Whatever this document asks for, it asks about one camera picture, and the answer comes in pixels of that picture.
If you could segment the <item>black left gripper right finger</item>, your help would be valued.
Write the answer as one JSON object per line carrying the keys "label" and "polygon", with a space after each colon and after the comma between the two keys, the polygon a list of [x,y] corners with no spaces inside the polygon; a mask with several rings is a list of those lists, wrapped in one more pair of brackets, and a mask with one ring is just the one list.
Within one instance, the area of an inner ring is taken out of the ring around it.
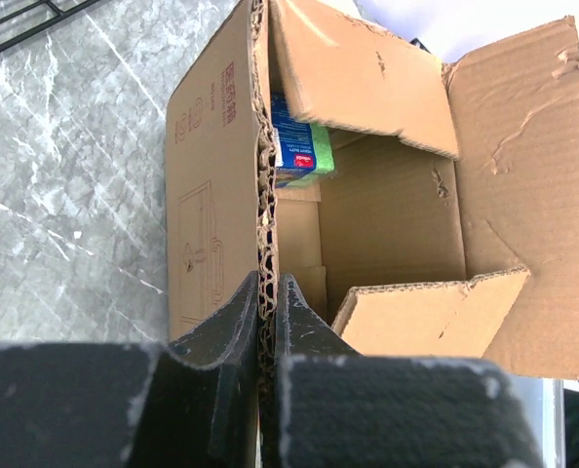
{"label": "black left gripper right finger", "polygon": [[334,467],[333,367],[358,352],[308,305],[291,274],[280,278],[275,319],[277,453],[281,467]]}

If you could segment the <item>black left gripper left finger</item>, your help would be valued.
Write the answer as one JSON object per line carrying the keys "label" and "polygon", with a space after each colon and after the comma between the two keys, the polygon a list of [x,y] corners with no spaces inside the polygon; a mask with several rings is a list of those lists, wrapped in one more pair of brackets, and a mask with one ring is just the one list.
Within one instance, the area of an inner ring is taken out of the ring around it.
{"label": "black left gripper left finger", "polygon": [[258,276],[251,272],[228,301],[170,342],[186,367],[179,415],[189,467],[253,467],[257,435]]}

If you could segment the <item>blue Vileda sponge pack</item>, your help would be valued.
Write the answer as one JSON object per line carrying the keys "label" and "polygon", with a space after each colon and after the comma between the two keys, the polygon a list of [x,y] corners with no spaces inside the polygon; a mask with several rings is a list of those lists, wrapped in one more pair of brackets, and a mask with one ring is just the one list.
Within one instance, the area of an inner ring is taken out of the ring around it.
{"label": "blue Vileda sponge pack", "polygon": [[271,94],[277,187],[305,187],[334,169],[328,129],[290,116],[283,93]]}

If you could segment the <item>brown cardboard box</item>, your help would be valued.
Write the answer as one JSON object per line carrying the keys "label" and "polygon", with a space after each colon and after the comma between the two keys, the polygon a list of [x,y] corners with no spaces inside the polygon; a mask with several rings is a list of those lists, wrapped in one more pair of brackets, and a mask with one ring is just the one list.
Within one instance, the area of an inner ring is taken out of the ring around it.
{"label": "brown cardboard box", "polygon": [[[334,171],[277,187],[271,94]],[[358,354],[334,467],[541,467],[511,376],[579,379],[579,17],[444,61],[320,1],[240,1],[171,95],[172,336],[258,276],[261,461],[291,274]]]}

